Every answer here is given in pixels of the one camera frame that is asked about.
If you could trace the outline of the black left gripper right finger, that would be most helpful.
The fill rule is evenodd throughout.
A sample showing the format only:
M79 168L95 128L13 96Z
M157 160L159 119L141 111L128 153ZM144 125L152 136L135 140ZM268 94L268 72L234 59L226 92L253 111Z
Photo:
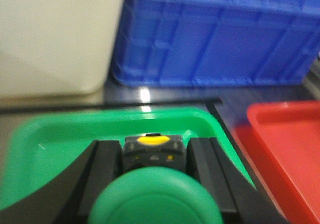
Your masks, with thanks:
M216 138L191 138L186 172L216 201L225 223L288 223L242 175Z

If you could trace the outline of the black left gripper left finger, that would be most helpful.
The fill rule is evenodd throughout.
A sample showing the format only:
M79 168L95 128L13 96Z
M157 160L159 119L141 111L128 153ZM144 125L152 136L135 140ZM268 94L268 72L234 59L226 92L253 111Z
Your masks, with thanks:
M1 210L1 223L86 223L98 195L120 176L119 141L93 141L65 170Z

